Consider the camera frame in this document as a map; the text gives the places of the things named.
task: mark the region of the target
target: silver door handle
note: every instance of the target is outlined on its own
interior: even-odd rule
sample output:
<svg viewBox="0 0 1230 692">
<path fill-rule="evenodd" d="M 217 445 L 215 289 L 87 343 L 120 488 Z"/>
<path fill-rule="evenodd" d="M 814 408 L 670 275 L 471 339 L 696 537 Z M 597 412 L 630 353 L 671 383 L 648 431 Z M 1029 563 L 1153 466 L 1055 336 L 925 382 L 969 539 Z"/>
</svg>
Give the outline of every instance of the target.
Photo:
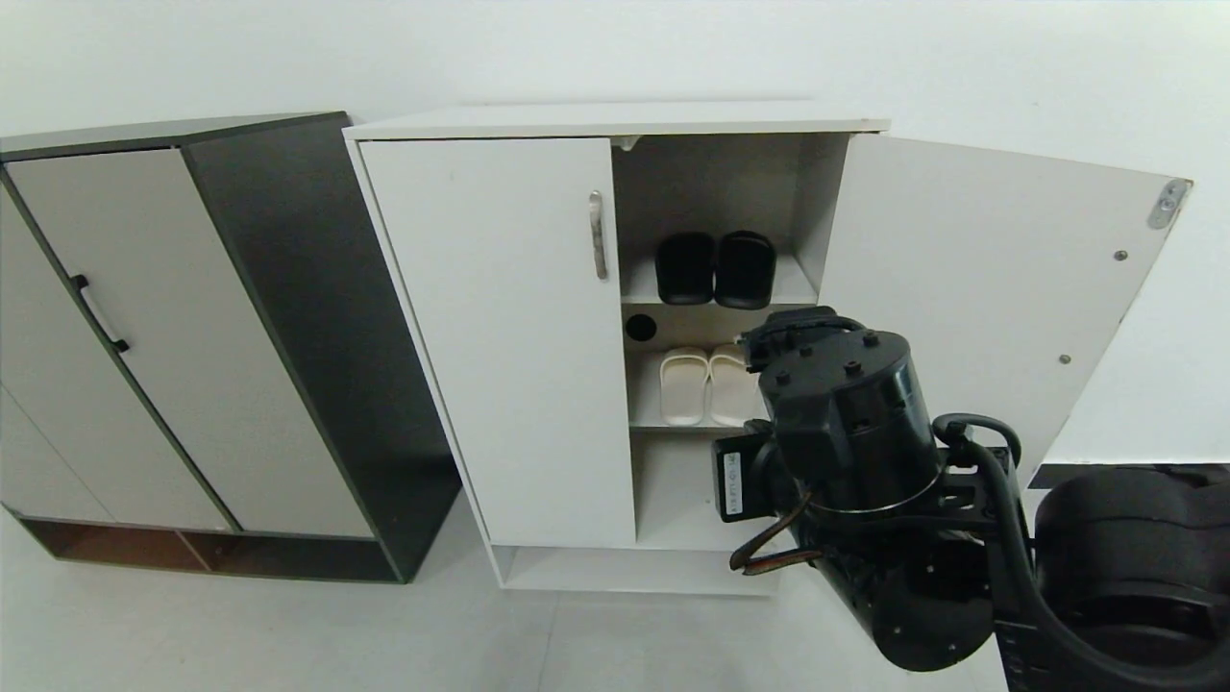
<svg viewBox="0 0 1230 692">
<path fill-rule="evenodd" d="M 603 193 L 589 193 L 589 232 L 594 240 L 594 270 L 599 280 L 606 280 L 606 243 L 603 241 Z"/>
</svg>

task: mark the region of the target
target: label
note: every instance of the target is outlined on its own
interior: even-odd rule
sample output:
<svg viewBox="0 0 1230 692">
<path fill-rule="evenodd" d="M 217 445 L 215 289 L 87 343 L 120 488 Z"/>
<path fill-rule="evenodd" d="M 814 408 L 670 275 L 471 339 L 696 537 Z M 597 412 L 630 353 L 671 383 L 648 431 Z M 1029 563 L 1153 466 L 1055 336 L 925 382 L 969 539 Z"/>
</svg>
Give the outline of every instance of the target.
<svg viewBox="0 0 1230 692">
<path fill-rule="evenodd" d="M 738 452 L 722 455 L 722 467 L 726 476 L 726 514 L 743 514 L 743 463 Z"/>
</svg>

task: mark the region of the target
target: white slipper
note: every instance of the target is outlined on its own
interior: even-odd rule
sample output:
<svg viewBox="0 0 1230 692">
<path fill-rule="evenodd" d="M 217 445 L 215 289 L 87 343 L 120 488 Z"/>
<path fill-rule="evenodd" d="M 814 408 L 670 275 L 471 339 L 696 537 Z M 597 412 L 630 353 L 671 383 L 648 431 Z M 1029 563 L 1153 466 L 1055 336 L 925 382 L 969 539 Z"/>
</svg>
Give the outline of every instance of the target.
<svg viewBox="0 0 1230 692">
<path fill-rule="evenodd" d="M 708 358 L 713 391 L 708 415 L 713 423 L 739 428 L 750 419 L 768 419 L 764 398 L 756 387 L 756 376 L 748 372 L 743 352 L 728 343 L 718 345 Z"/>
<path fill-rule="evenodd" d="M 696 425 L 705 419 L 705 382 L 708 359 L 686 345 L 667 352 L 658 369 L 662 381 L 662 420 L 667 425 Z"/>
</svg>

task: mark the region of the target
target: cabinet top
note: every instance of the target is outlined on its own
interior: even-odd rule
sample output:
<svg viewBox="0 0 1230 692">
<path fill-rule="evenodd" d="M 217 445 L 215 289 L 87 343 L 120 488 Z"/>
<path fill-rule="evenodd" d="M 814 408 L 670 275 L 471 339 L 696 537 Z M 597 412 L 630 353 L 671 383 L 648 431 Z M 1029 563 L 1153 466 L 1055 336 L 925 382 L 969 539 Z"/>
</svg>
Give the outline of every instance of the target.
<svg viewBox="0 0 1230 692">
<path fill-rule="evenodd" d="M 681 101 L 455 106 L 349 127 L 347 139 L 619 136 L 881 132 L 887 119 L 834 117 L 815 101 Z"/>
<path fill-rule="evenodd" d="M 277 113 L 194 118 L 17 134 L 0 138 L 0 161 L 112 154 L 139 149 L 169 149 L 208 139 L 234 136 L 274 127 L 304 124 L 330 118 L 341 118 L 346 123 L 349 122 L 344 112 L 337 111 L 325 113 Z"/>
</svg>

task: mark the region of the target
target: door handle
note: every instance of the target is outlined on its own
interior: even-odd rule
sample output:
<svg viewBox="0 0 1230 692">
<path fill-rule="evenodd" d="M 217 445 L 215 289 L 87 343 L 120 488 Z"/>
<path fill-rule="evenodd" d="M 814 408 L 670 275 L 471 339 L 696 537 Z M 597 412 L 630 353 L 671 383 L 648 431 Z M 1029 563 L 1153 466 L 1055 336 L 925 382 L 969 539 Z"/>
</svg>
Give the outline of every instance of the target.
<svg viewBox="0 0 1230 692">
<path fill-rule="evenodd" d="M 599 280 L 606 280 L 606 243 L 603 241 L 603 193 L 589 193 L 589 234 L 594 242 L 594 270 Z"/>
<path fill-rule="evenodd" d="M 69 277 L 69 281 L 73 284 L 73 290 L 76 290 L 77 296 L 81 297 L 81 302 L 85 304 L 86 311 L 90 312 L 90 316 L 93 318 L 95 323 L 98 324 L 103 336 L 106 336 L 107 340 L 111 342 L 111 348 L 114 349 L 117 354 L 123 354 L 124 352 L 132 349 L 128 340 L 123 338 L 113 338 L 111 336 L 107 328 L 107 322 L 100 317 L 102 312 L 98 311 L 98 306 L 86 295 L 85 289 L 90 286 L 90 279 L 87 279 L 84 273 L 79 273 Z"/>
</svg>

